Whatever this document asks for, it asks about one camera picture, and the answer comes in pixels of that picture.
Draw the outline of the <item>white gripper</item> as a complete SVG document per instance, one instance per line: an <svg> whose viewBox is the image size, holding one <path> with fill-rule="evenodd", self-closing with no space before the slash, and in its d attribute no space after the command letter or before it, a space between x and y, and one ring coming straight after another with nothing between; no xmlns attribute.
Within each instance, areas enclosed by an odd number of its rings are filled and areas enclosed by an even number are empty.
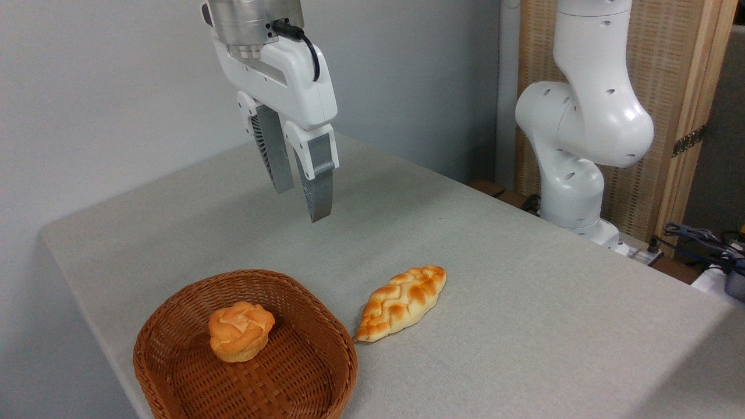
<svg viewBox="0 0 745 419"><path fill-rule="evenodd" d="M306 43L281 38L264 45L259 58L233 56L212 33L223 72L237 92L242 122L259 150L277 194L295 187L287 148L296 165L312 223L328 217L333 204L333 172L339 168L335 133L330 123L338 106L324 55L317 51L320 76L314 80L314 61ZM290 121L283 122L280 116Z"/></svg>

